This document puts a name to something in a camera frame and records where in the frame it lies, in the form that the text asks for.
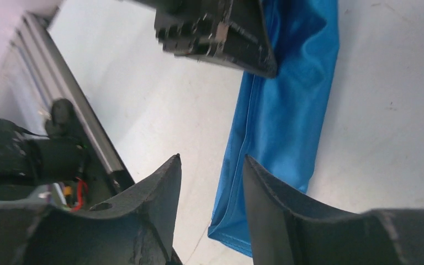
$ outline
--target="black bracket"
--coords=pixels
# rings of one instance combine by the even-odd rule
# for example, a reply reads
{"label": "black bracket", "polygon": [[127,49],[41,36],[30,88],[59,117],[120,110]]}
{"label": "black bracket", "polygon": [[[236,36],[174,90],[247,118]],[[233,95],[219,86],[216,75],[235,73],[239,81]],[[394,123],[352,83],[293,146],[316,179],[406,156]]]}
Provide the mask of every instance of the black bracket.
{"label": "black bracket", "polygon": [[175,56],[267,78],[277,74],[260,0],[183,0],[173,13],[157,10],[155,31],[163,50]]}
{"label": "black bracket", "polygon": [[424,209],[349,213],[243,167],[254,264],[424,264]]}
{"label": "black bracket", "polygon": [[172,248],[179,155],[90,211],[0,202],[0,264],[181,264]]}

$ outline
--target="blue bag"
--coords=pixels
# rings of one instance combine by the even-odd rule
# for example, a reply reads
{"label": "blue bag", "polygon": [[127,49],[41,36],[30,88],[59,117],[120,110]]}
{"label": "blue bag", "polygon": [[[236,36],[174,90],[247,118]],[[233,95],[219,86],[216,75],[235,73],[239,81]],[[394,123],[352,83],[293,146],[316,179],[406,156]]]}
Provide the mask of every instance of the blue bag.
{"label": "blue bag", "polygon": [[251,256],[245,154],[306,192],[339,48],[337,0],[263,0],[279,65],[275,79],[243,75],[209,237]]}

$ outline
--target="red wire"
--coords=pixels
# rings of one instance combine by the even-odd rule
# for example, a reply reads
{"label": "red wire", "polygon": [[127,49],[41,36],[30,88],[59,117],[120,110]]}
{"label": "red wire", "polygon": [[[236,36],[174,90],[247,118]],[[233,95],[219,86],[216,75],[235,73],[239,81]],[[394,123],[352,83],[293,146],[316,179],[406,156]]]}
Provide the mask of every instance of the red wire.
{"label": "red wire", "polygon": [[77,179],[79,180],[79,182],[77,183],[78,204],[76,207],[72,208],[71,211],[78,211],[83,206],[84,201],[83,201],[83,195],[82,195],[82,192],[83,192],[82,188],[85,188],[86,192],[88,191],[88,185],[85,183],[85,181],[81,180],[80,178],[77,178]]}

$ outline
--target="blue fabric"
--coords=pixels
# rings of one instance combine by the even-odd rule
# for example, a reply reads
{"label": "blue fabric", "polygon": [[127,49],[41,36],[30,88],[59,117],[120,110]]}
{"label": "blue fabric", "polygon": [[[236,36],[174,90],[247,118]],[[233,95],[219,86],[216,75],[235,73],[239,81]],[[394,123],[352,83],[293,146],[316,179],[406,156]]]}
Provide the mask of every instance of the blue fabric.
{"label": "blue fabric", "polygon": [[306,192],[339,47],[337,0],[263,0],[279,65],[275,79],[243,75],[209,237],[251,256],[245,154]]}

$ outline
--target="wire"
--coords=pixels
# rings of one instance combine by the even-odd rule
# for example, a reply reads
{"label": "wire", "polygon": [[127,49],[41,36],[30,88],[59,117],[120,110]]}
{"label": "wire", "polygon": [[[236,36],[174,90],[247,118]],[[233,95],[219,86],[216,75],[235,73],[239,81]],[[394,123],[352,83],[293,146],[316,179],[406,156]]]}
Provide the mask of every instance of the wire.
{"label": "wire", "polygon": [[64,197],[64,194],[62,193],[61,186],[59,186],[59,183],[53,183],[54,188],[56,189],[56,193],[59,196],[62,205],[67,205],[66,197]]}
{"label": "wire", "polygon": [[47,189],[47,192],[48,192],[48,196],[46,196],[46,203],[51,203],[51,192],[52,192],[52,187],[51,187],[51,185],[46,185],[46,189]]}
{"label": "wire", "polygon": [[82,208],[84,201],[83,201],[83,188],[85,188],[85,191],[88,192],[88,186],[81,178],[77,177],[79,182],[77,183],[77,206],[72,208],[71,211],[78,211]]}

